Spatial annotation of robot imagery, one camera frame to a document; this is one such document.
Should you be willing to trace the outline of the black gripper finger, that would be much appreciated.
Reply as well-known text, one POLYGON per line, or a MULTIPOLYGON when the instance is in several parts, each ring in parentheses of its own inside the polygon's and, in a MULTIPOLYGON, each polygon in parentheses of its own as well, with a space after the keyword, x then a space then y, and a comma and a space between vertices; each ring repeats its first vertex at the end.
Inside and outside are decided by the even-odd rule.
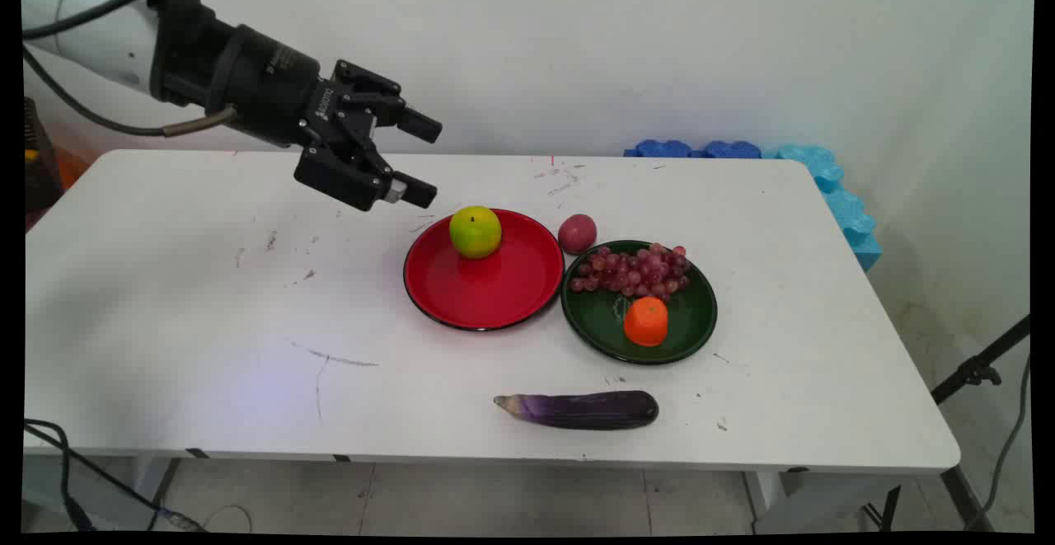
POLYGON ((440 121, 413 108, 402 97, 398 82, 369 69, 340 60, 333 69, 332 82, 338 87, 335 113, 339 115, 370 115, 375 118, 375 126, 395 126, 426 143, 436 143, 443 131, 440 121))
POLYGON ((438 193, 436 186, 388 166, 369 137, 305 144, 293 176, 298 183, 364 212, 376 202, 407 202, 426 209, 438 193))

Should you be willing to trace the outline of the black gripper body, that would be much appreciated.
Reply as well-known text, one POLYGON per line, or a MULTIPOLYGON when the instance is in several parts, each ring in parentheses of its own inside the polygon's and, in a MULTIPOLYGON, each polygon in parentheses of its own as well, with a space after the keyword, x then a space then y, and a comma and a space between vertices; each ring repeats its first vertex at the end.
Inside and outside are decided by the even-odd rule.
POLYGON ((233 109, 227 126, 261 142, 321 142, 308 115, 321 84, 316 59, 245 24, 210 24, 208 34, 209 115, 233 109))

